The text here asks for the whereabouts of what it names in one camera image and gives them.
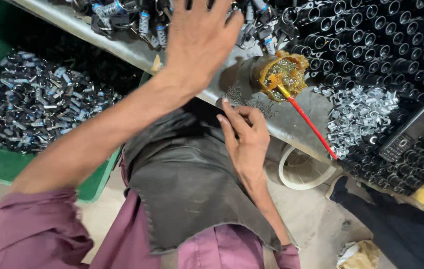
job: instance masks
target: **metal workbench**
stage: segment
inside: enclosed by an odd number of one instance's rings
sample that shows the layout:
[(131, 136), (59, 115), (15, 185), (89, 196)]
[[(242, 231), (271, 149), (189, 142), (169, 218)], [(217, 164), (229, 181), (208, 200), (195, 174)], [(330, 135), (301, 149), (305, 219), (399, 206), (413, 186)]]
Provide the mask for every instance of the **metal workbench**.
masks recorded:
[[(53, 5), (48, 0), (7, 1), (146, 72), (151, 72), (150, 68), (157, 54), (159, 54), (162, 62), (165, 59), (163, 50), (160, 52), (153, 50), (132, 31), (114, 34), (114, 40), (94, 33), (86, 22), (90, 18), (75, 13), (70, 6)], [(224, 95), (229, 87), (239, 87), (245, 99), (254, 98), (257, 101), (269, 104), (270, 101), (266, 95), (260, 92), (252, 92), (248, 83), (247, 70), (251, 63), (251, 60), (248, 59), (261, 55), (263, 53), (258, 45), (247, 50), (235, 47), (209, 86), (197, 97), (212, 105), (217, 105), (218, 99)], [(313, 86), (310, 86), (311, 83), (308, 80), (306, 82), (309, 87), (304, 89), (296, 100), (323, 137), (326, 137), (328, 113), (333, 105), (325, 96), (311, 92)], [(271, 135), (322, 162), (332, 163), (326, 149), (290, 104), (276, 103), (272, 106), (272, 111), (275, 112), (275, 116), (267, 120)]]

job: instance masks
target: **black trousers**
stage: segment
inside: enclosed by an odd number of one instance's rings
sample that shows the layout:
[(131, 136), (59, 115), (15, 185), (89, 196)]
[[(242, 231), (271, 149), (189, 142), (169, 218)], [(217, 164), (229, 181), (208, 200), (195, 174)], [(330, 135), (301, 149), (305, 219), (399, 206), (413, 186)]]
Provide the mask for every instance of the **black trousers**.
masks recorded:
[(376, 205), (340, 192), (336, 202), (355, 215), (374, 234), (373, 242), (398, 269), (424, 269), (424, 212), (409, 204), (398, 204), (388, 194), (368, 186)]

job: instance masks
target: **leg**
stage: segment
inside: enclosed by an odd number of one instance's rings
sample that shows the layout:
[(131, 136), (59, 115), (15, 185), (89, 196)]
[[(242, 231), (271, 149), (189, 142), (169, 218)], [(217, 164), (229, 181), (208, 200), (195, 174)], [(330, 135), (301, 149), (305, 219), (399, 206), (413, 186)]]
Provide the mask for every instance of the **leg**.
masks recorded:
[(416, 241), (410, 238), (414, 236), (416, 239), (416, 233), (420, 229), (416, 227), (412, 230), (406, 229), (407, 232), (403, 235), (398, 230), (408, 228), (409, 222), (406, 218), (393, 215), (383, 206), (387, 203), (385, 197), (371, 192), (372, 198), (382, 205), (369, 204), (360, 197), (348, 193), (345, 187), (346, 181), (346, 177), (335, 179), (327, 192), (327, 197), (350, 211), (373, 232), (373, 242), (398, 269), (424, 269), (424, 244), (422, 242), (416, 244)]

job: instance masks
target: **pile of keys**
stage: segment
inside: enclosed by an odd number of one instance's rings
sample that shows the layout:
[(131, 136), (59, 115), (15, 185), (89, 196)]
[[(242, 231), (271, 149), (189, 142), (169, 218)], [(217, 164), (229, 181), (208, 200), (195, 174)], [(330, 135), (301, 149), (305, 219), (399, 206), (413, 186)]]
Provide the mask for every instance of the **pile of keys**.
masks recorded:
[(122, 98), (34, 53), (13, 50), (0, 67), (0, 149), (39, 153)]

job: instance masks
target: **red stick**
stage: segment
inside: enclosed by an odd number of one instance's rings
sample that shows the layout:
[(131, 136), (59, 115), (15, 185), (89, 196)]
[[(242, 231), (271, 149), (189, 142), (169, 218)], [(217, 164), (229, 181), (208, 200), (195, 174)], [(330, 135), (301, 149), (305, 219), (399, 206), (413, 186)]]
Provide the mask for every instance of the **red stick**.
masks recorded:
[(302, 116), (302, 118), (304, 119), (304, 121), (306, 121), (306, 123), (310, 126), (310, 128), (313, 130), (313, 132), (315, 132), (316, 136), (318, 137), (318, 139), (320, 139), (320, 141), (323, 144), (323, 146), (325, 146), (325, 148), (328, 150), (328, 152), (331, 154), (331, 156), (336, 160), (338, 158), (336, 156), (336, 154), (330, 149), (328, 143), (325, 141), (325, 138), (323, 138), (321, 136), (320, 132), (318, 132), (318, 130), (316, 129), (315, 125), (313, 125), (313, 123), (311, 122), (311, 120), (308, 119), (308, 116), (303, 112), (303, 109), (301, 109), (301, 107), (299, 106), (299, 104), (297, 103), (297, 101), (295, 101), (295, 99), (293, 98), (292, 95), (290, 95), (290, 97), (288, 97), (288, 101), (290, 101), (290, 103), (292, 104), (292, 106)]

